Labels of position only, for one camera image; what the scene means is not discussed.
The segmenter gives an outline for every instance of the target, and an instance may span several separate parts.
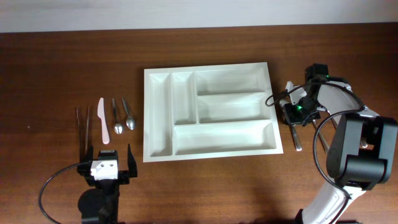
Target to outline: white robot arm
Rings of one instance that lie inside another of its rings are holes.
[[[334,119],[337,128],[326,157],[328,176],[317,166],[327,180],[315,200],[299,211],[295,222],[336,223],[355,199],[388,180],[398,126],[394,119],[381,117],[366,107],[346,80],[330,77],[327,65],[308,67],[305,81],[301,86],[287,83],[284,96],[289,95],[291,103],[283,105],[285,122],[305,126],[320,118],[318,111],[327,111],[332,114],[327,119]],[[373,145],[373,149],[361,149],[360,145],[366,145],[363,142]],[[314,160],[317,164],[316,149]]]

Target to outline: spoon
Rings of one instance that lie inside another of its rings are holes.
[[[116,134],[121,134],[123,132],[123,126],[122,124],[119,123],[118,121],[118,117],[116,116],[116,105],[114,103],[114,98],[112,98],[112,107],[113,107],[113,115],[114,115],[114,132],[116,132]]]
[[[136,121],[130,115],[129,107],[127,106],[127,103],[126,103],[126,101],[124,100],[123,97],[122,97],[122,101],[123,101],[124,110],[126,111],[126,114],[127,114],[127,120],[126,120],[127,127],[130,130],[133,130],[136,127]]]

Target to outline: metal utensil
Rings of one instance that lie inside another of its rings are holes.
[[[126,100],[124,100],[123,97],[122,97],[122,101],[123,101],[124,110],[126,111],[126,114],[127,114],[127,120],[126,120],[127,127],[128,127],[130,130],[133,130],[133,129],[136,127],[136,121],[135,121],[134,118],[132,118],[132,116],[130,115],[129,107],[127,106]]]
[[[280,100],[279,101],[279,106],[282,109],[284,119],[285,119],[285,115],[286,115],[286,110],[284,108],[284,105],[286,103],[288,103],[287,100]],[[292,132],[294,146],[296,147],[296,151],[303,150],[303,147],[300,144],[299,136],[297,135],[297,132],[296,132],[296,128],[293,125],[289,125],[289,127],[290,127],[290,131]]]
[[[90,123],[90,106],[88,105],[87,109],[87,122],[86,122],[86,136],[85,136],[85,154],[87,153],[88,150],[88,125]]]
[[[116,114],[116,104],[114,102],[114,98],[112,98],[112,107],[113,107],[113,115],[114,115],[114,126],[113,130],[116,132],[116,134],[121,134],[123,132],[123,126],[121,123],[119,123],[118,116]]]
[[[336,123],[336,121],[335,121],[334,118],[331,119],[331,122],[333,123],[335,129],[337,129],[337,123]]]
[[[313,119],[312,120],[312,124],[313,127],[315,128],[315,130],[318,128],[317,122]],[[323,137],[323,134],[321,133],[321,131],[319,130],[319,134],[318,134],[319,139],[321,139],[321,143],[323,146],[323,150],[325,151],[326,154],[328,154],[329,151],[329,144],[328,142],[326,142],[326,139]]]
[[[80,154],[80,160],[83,159],[84,151],[83,151],[83,141],[81,140],[81,134],[82,134],[82,126],[80,124],[80,117],[79,117],[79,107],[76,107],[76,120],[77,120],[77,130],[78,130],[78,138],[79,138],[79,154]]]

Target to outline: spoon handle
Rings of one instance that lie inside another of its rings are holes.
[[[297,132],[296,132],[296,128],[294,126],[290,125],[290,130],[292,132],[294,146],[296,147],[296,151],[303,150],[303,147],[300,144],[299,136],[297,135]]]
[[[317,128],[318,128],[317,122],[315,120],[312,120],[312,124],[313,124],[313,127],[315,128],[315,130],[317,130]],[[323,150],[325,151],[326,154],[328,154],[329,144],[326,141],[326,139],[323,137],[323,134],[321,133],[321,131],[319,131],[318,137],[319,137],[319,139],[321,139]]]
[[[118,117],[116,116],[116,104],[114,103],[114,98],[112,98],[112,108],[113,108],[114,122],[119,123]]]
[[[87,109],[87,122],[86,122],[86,138],[85,138],[85,154],[88,152],[88,127],[90,125],[90,106],[88,105]]]
[[[124,110],[126,111],[127,116],[130,116],[129,108],[127,107],[126,100],[124,100],[123,97],[122,97],[122,101],[123,101],[123,107],[124,107]]]

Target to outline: knife handle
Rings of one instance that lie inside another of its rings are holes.
[[[101,119],[101,127],[102,127],[102,142],[104,144],[108,144],[110,142],[108,129],[106,127],[105,119]]]

